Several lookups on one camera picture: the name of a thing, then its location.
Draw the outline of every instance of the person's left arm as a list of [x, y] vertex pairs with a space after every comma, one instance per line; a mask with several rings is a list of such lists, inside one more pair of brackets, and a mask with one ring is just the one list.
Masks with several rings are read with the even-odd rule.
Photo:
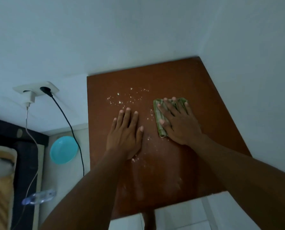
[[41, 229], [108, 229], [120, 171], [139, 151], [143, 137], [143, 126], [135, 133], [138, 112], [130, 124], [130, 108], [123, 114], [119, 111], [113, 121], [101, 161], [60, 201]]

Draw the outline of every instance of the clear water bottle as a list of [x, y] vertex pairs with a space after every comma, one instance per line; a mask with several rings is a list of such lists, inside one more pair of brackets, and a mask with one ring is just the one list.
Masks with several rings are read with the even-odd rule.
[[56, 196], [56, 191], [53, 189], [40, 191], [23, 199], [22, 205], [36, 205], [52, 200]]

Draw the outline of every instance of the tabletop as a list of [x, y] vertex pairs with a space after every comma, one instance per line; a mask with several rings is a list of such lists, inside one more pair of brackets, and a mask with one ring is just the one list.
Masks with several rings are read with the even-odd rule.
[[89, 76], [91, 169], [105, 152], [119, 110], [138, 111], [138, 126], [144, 126], [142, 149], [121, 172], [112, 219], [225, 191], [192, 149], [159, 137], [153, 100], [173, 96], [188, 100], [211, 139], [251, 156], [199, 57]]

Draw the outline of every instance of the plug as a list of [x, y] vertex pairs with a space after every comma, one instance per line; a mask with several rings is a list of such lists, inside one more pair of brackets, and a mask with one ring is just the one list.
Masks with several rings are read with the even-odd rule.
[[33, 91], [25, 90], [23, 91], [23, 103], [28, 108], [31, 103], [35, 103], [36, 94]]
[[44, 92], [45, 94], [47, 94], [48, 96], [53, 97], [53, 94], [50, 88], [43, 86], [43, 87], [40, 87], [40, 90]]

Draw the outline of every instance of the wooden table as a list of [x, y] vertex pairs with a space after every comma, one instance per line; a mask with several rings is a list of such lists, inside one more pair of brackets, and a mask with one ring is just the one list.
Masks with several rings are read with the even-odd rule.
[[87, 77], [91, 168], [103, 156], [111, 122], [119, 110], [139, 112], [141, 152], [119, 179], [112, 219], [224, 191], [209, 166], [187, 146], [159, 138], [156, 98], [185, 97], [214, 141], [250, 155], [199, 57]]

